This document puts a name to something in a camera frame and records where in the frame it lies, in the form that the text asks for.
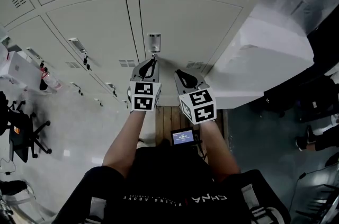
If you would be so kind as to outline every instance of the display screen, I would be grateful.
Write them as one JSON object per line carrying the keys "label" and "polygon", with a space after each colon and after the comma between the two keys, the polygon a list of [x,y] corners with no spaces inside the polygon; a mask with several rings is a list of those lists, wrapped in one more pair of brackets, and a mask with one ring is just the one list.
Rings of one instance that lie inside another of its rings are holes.
{"label": "display screen", "polygon": [[192,130],[184,131],[184,132],[180,132],[180,133],[173,133],[172,135],[173,135],[174,145],[194,141]]}

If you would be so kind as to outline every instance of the wooden floor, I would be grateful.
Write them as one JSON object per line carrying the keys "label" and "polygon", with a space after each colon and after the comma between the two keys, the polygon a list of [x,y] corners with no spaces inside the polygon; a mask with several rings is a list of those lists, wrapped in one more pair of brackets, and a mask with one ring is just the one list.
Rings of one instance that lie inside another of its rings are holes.
{"label": "wooden floor", "polygon": [[[227,116],[223,114],[223,110],[217,110],[216,123],[222,133],[222,136],[227,140]],[[163,139],[168,139],[172,144],[171,131],[182,128],[193,127],[194,130],[199,130],[199,125],[193,125],[188,118],[180,111],[179,107],[174,106],[159,106],[156,108],[155,115],[155,144],[159,145]]]}

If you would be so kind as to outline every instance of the office chair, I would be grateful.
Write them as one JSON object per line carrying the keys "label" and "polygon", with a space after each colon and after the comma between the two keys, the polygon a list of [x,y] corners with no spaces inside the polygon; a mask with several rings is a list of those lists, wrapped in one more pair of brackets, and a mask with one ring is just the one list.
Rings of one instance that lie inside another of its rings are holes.
{"label": "office chair", "polygon": [[[4,104],[7,104],[6,96],[0,92],[0,108],[5,111]],[[38,155],[34,153],[34,143],[45,152],[51,154],[50,148],[44,146],[38,141],[39,132],[45,127],[50,126],[50,121],[46,121],[37,130],[33,129],[33,118],[37,115],[32,113],[30,116],[24,114],[20,108],[25,101],[20,102],[15,108],[16,101],[11,106],[6,106],[7,110],[4,112],[4,122],[0,125],[0,134],[2,135],[6,129],[10,129],[10,160],[13,161],[14,152],[26,163],[28,160],[28,151],[31,147],[32,157],[37,158]]]}

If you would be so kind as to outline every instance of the forearm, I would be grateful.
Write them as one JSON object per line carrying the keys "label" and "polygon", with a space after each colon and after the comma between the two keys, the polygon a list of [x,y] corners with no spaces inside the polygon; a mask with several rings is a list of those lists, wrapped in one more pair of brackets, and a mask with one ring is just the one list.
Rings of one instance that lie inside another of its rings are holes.
{"label": "forearm", "polygon": [[221,182],[229,175],[240,173],[240,168],[227,148],[217,124],[213,121],[204,122],[200,124],[200,129],[208,163],[216,179]]}
{"label": "forearm", "polygon": [[125,178],[134,161],[145,115],[146,112],[144,111],[134,111],[129,115],[117,138],[107,151],[102,163],[103,166],[116,169]]}

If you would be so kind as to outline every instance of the sneaker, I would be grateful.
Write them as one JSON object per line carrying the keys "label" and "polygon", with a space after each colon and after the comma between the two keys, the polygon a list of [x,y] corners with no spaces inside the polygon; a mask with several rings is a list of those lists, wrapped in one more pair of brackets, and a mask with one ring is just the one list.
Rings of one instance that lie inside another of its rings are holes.
{"label": "sneaker", "polygon": [[307,126],[307,144],[314,143],[316,136],[313,134],[311,125]]}
{"label": "sneaker", "polygon": [[306,137],[297,137],[296,145],[300,151],[305,150],[307,146],[307,138]]}

